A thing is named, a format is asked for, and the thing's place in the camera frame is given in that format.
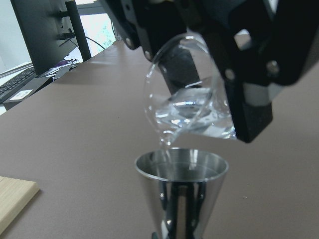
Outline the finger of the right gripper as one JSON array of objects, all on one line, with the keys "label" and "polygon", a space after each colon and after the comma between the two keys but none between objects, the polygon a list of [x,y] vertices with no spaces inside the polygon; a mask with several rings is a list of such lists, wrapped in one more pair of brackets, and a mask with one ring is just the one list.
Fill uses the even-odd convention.
[{"label": "finger of the right gripper", "polygon": [[[186,33],[186,26],[170,0],[109,0],[107,14],[126,46],[132,50],[141,47],[149,61],[169,40]],[[160,60],[159,71],[171,94],[184,88],[190,78],[199,78],[194,64],[182,71],[183,62],[189,59],[190,53],[185,52]]]},{"label": "finger of the right gripper", "polygon": [[272,121],[272,84],[295,84],[319,61],[319,3],[205,0],[209,51],[224,78],[236,136],[252,142]]}]

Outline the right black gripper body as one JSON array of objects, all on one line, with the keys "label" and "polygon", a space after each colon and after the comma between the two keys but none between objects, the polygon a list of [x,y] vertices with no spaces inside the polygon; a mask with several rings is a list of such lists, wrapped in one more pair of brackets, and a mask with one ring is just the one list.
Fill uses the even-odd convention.
[{"label": "right black gripper body", "polygon": [[275,17],[266,0],[106,0],[104,9],[130,40],[170,40],[188,30],[233,37],[246,29],[264,37]]}]

